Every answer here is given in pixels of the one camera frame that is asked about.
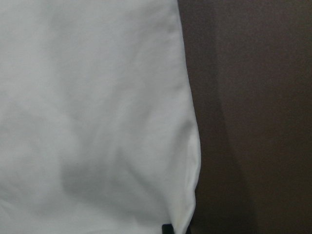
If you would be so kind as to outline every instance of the white shirt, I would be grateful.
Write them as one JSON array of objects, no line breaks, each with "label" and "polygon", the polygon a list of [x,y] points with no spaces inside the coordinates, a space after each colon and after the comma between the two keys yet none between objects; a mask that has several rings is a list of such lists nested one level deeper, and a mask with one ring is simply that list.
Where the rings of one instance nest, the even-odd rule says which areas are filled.
[{"label": "white shirt", "polygon": [[184,234],[199,167],[176,0],[1,0],[0,234]]}]

